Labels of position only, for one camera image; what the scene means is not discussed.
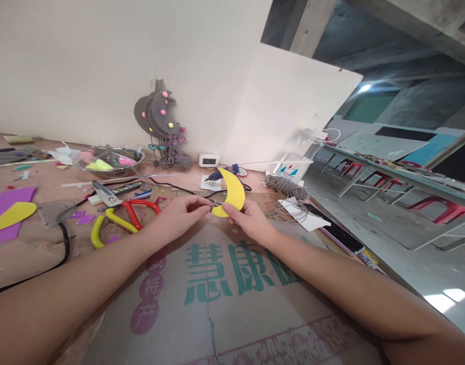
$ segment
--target smartphone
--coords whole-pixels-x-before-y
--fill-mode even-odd
[[[354,237],[351,233],[340,227],[336,222],[330,219],[328,216],[323,214],[320,210],[315,208],[311,204],[303,204],[310,213],[322,217],[331,224],[331,226],[320,227],[319,229],[325,233],[332,241],[334,241],[340,248],[342,248],[347,254],[356,256],[361,253],[366,247],[360,240]]]

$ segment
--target yellow foam moon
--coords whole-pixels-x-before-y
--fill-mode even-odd
[[[0,215],[0,230],[12,226],[28,218],[36,211],[36,204],[16,202],[6,212]]]
[[[224,181],[226,182],[227,186],[227,195],[224,203],[228,203],[235,207],[237,210],[241,210],[246,199],[243,184],[241,184],[237,176],[230,173],[229,171],[221,168],[219,169],[219,171],[221,172],[222,177],[224,178]],[[224,211],[224,209],[222,209],[222,206],[212,208],[212,214],[219,217],[229,216]]]

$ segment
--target pink foam piece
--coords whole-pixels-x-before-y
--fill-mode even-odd
[[[6,190],[0,195],[0,215],[6,212],[16,202],[30,202],[35,194],[36,187]],[[0,243],[18,237],[21,222],[0,230]]]
[[[113,242],[115,242],[115,241],[118,241],[119,239],[121,239],[121,236],[119,236],[119,235],[114,235],[114,236],[112,236],[111,238],[109,238],[109,239],[106,241],[106,244],[113,243]]]
[[[79,219],[79,221],[77,222],[77,224],[80,226],[82,224],[88,224],[90,222],[92,222],[92,220],[96,217],[96,215],[94,214],[88,214],[88,215],[84,215],[81,219]]]
[[[119,157],[118,161],[119,161],[120,165],[127,165],[127,166],[133,166],[136,163],[135,160],[132,160],[132,159],[130,159],[128,157],[124,157],[124,156]]]

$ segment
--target digital clock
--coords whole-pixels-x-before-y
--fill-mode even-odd
[[[199,166],[216,167],[219,165],[219,156],[215,154],[199,154]]]

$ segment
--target plastic bottle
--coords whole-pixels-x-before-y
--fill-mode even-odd
[[[305,175],[309,161],[312,161],[315,155],[324,146],[327,133],[317,129],[305,129],[295,140],[293,148],[288,153],[285,161],[305,161],[303,163],[281,164],[276,170],[275,175],[281,176],[295,184],[299,183]]]

